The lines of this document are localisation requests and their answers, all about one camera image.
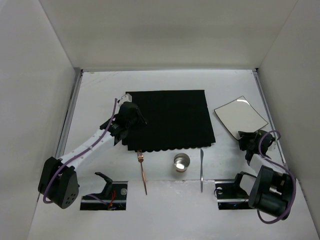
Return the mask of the black cloth placemat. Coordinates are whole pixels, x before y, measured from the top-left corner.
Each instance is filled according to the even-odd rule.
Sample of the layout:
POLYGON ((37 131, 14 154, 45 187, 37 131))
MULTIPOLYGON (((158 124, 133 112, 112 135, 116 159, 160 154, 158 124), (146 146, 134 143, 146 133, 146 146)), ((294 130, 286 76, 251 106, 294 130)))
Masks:
POLYGON ((210 147, 216 142, 204 90, 131 91, 146 120, 129 129, 128 151, 159 152, 210 147))

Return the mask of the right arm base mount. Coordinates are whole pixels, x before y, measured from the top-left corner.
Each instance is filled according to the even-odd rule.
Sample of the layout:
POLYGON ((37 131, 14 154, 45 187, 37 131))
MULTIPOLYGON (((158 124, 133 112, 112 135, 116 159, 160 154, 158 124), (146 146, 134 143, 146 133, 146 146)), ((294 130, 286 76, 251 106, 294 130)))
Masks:
POLYGON ((219 210, 252 210, 249 195, 256 176, 241 171, 234 179, 217 179, 214 181, 214 196, 219 210))

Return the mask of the square white plate black rim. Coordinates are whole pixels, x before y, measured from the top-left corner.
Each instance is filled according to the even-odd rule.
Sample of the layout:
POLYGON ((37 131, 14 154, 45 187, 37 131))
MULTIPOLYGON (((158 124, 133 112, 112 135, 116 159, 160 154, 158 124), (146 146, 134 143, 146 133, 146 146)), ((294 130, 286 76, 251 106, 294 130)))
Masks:
POLYGON ((214 109, 214 113, 236 140, 241 138, 239 132, 252 133, 268 125, 244 96, 214 109))

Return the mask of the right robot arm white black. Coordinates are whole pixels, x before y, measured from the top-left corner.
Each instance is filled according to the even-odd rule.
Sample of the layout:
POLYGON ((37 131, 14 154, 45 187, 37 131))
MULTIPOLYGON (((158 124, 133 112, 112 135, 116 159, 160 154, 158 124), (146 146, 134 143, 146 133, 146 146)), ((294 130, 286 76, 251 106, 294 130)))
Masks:
POLYGON ((234 188, 248 197, 248 206, 257 211, 264 224, 271 225, 288 218, 297 193, 294 175, 267 155, 269 147, 281 138, 276 130, 239 131, 239 148, 256 175, 240 172, 234 188))

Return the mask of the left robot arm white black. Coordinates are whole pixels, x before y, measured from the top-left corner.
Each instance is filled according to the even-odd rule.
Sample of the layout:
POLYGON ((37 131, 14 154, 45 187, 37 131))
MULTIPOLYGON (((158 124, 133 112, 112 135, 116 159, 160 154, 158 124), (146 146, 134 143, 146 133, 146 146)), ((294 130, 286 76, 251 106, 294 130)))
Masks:
POLYGON ((81 170, 102 152, 125 139, 129 130, 146 123, 139 107, 126 101, 120 105, 118 111, 112 111, 111 118, 86 142, 59 158, 48 158, 38 185, 38 192, 43 196, 42 201, 66 209, 78 196, 90 196, 98 201, 108 196, 113 185, 111 178, 101 172, 95 172, 93 177, 81 177, 81 170))

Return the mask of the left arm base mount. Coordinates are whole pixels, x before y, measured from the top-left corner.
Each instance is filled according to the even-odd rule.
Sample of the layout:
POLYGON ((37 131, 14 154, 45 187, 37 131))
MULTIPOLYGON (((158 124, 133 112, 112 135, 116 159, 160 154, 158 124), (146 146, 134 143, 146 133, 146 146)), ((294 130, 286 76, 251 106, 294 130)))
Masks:
POLYGON ((125 211, 127 208, 128 182, 114 181, 101 172, 84 178, 79 192, 81 211, 125 211))

